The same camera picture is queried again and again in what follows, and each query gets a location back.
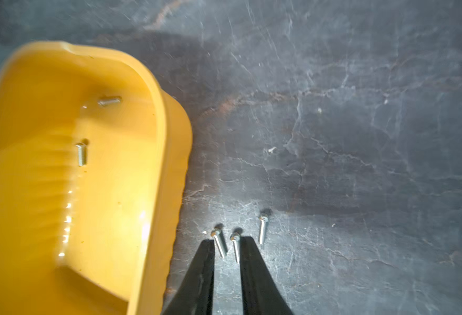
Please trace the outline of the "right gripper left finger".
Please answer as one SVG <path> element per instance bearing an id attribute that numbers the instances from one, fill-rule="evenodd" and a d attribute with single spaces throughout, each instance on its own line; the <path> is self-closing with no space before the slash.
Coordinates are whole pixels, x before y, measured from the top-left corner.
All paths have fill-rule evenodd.
<path id="1" fill-rule="evenodd" d="M 184 280 L 163 314 L 207 315 L 213 312 L 215 245 L 203 240 Z"/>

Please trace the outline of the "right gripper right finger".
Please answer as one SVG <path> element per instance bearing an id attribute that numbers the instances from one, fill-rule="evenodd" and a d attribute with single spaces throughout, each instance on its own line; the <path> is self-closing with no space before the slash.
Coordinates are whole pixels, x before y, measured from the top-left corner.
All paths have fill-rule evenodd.
<path id="1" fill-rule="evenodd" d="M 293 314 L 250 236 L 240 238 L 240 277 L 244 314 Z"/>

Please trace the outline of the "silver screw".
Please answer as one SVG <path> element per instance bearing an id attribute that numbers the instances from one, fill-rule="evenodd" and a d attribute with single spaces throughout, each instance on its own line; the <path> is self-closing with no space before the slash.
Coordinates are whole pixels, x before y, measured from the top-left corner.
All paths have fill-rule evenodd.
<path id="1" fill-rule="evenodd" d="M 111 106 L 114 104 L 122 103 L 122 97 L 114 96 L 114 97 L 103 97 L 98 99 L 97 104 L 102 107 Z"/>
<path id="2" fill-rule="evenodd" d="M 83 167 L 87 164 L 87 145 L 85 143 L 77 143 L 77 165 Z"/>
<path id="3" fill-rule="evenodd" d="M 219 255 L 221 256 L 221 258 L 224 259 L 227 256 L 228 250 L 227 250 L 227 245 L 226 245 L 226 242 L 223 236 L 222 228 L 215 227 L 211 231 L 211 237 L 215 242 L 215 246 L 219 252 Z"/>
<path id="4" fill-rule="evenodd" d="M 265 242 L 267 224 L 269 222 L 269 215 L 262 213 L 259 215 L 260 227 L 259 227 L 259 244 L 263 245 Z"/>
<path id="5" fill-rule="evenodd" d="M 240 239 L 241 235 L 238 232 L 233 232 L 230 236 L 230 241 L 232 242 L 234 248 L 234 256 L 237 264 L 240 264 Z"/>

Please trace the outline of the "yellow plastic storage box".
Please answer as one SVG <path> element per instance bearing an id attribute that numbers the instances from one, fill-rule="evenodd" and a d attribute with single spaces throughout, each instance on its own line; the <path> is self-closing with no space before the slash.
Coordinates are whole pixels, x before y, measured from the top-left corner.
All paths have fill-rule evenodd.
<path id="1" fill-rule="evenodd" d="M 160 314 L 191 148 L 136 58 L 17 49 L 0 71 L 0 314 Z"/>

